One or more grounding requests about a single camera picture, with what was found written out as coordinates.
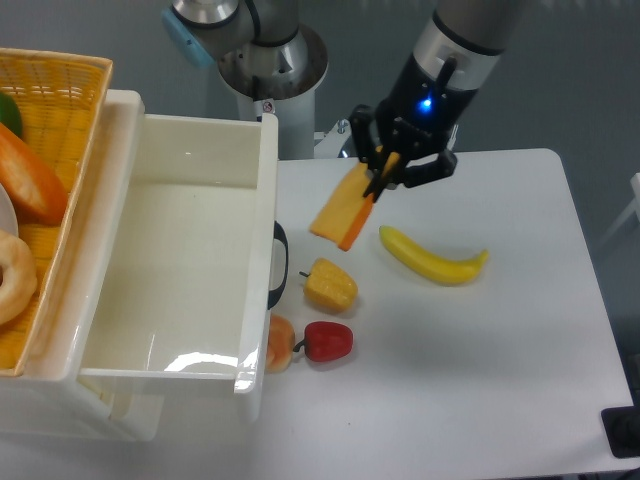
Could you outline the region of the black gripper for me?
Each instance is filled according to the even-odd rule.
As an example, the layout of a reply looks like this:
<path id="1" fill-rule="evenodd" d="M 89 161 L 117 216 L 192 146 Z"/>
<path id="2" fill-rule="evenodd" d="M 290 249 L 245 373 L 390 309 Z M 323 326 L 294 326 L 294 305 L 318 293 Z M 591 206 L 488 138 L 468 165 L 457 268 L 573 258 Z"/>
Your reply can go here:
<path id="1" fill-rule="evenodd" d="M 458 59 L 453 55 L 436 67 L 434 75 L 411 57 L 376 107 L 360 104 L 352 110 L 348 121 L 356 153 L 372 172 L 364 198 L 377 202 L 390 185 L 414 188 L 453 175 L 457 157 L 445 147 L 476 94 L 453 85 L 457 72 Z M 408 165 L 432 154 L 437 154 L 435 160 Z"/>

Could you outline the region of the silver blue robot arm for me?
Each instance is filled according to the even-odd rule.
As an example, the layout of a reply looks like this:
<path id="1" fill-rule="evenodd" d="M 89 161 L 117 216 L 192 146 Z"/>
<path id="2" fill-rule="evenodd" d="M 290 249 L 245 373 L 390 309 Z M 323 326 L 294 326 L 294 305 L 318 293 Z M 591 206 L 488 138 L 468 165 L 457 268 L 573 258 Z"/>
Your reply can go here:
<path id="1" fill-rule="evenodd" d="M 394 75 L 375 106 L 348 101 L 363 197 L 451 176 L 459 118 L 522 18 L 523 1 L 438 1 L 410 15 L 403 3 L 171 1 L 161 13 L 194 66 L 215 69 L 243 120 L 279 118 L 287 159 L 313 152 L 315 93 L 331 60 L 358 79 Z"/>

